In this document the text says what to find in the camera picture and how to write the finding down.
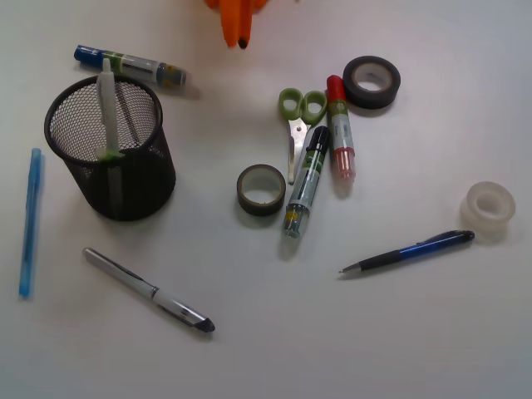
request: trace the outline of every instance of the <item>pen holder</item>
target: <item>pen holder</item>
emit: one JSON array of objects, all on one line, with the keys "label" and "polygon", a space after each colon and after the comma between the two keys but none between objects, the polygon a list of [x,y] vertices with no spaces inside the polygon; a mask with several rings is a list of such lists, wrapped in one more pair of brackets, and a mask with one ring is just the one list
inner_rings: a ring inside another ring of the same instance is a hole
[{"label": "pen holder", "polygon": [[115,76],[123,157],[101,161],[96,149],[106,147],[106,128],[101,123],[96,79],[79,81],[52,103],[44,124],[47,143],[97,212],[114,220],[145,218],[165,204],[175,186],[159,99],[135,79]]}]

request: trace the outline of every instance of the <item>scissors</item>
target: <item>scissors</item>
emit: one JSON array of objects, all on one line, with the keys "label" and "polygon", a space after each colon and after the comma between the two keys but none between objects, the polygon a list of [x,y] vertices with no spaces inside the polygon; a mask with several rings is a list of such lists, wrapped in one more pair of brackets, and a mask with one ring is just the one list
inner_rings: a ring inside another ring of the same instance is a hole
[{"label": "scissors", "polygon": [[[286,100],[296,102],[293,110],[284,106]],[[316,103],[322,108],[318,112],[311,112],[309,104]],[[288,184],[293,185],[295,165],[299,163],[299,156],[303,149],[305,137],[313,125],[319,123],[327,112],[327,97],[320,91],[310,91],[305,96],[298,89],[284,89],[279,94],[278,108],[284,119],[290,125],[290,155],[288,158]]]}]

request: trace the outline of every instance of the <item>green scissors handle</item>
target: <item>green scissors handle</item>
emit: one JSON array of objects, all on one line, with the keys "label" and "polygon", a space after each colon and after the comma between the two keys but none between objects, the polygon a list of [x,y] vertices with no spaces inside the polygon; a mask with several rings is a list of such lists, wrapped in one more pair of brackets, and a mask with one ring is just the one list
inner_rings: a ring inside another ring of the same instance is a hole
[{"label": "green scissors handle", "polygon": [[[293,110],[287,110],[284,106],[286,100],[296,102],[296,107]],[[311,112],[308,109],[309,104],[316,103],[322,108],[318,112]],[[299,118],[307,125],[316,125],[323,118],[327,112],[327,97],[321,91],[310,91],[305,97],[298,89],[284,89],[279,94],[279,111],[284,119],[287,121],[295,121]]]}]

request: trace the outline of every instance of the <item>orange object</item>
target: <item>orange object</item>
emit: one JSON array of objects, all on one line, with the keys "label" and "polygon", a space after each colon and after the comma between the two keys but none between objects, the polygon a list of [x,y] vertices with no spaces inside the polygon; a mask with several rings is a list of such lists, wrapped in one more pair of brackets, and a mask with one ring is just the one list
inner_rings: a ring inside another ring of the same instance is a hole
[{"label": "orange object", "polygon": [[210,8],[219,7],[224,39],[228,47],[238,43],[246,48],[251,37],[254,8],[259,10],[268,0],[205,0]]}]

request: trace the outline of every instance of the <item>scissors blade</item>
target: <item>scissors blade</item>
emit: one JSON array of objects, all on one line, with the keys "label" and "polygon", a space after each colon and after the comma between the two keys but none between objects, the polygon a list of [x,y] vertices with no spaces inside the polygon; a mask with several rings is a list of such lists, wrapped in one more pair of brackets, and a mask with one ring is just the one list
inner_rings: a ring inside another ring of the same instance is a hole
[{"label": "scissors blade", "polygon": [[307,125],[301,118],[295,121],[288,121],[290,124],[290,154],[288,158],[288,184],[293,185],[296,180],[296,165],[299,164],[299,157],[305,144],[305,137],[307,137]]}]

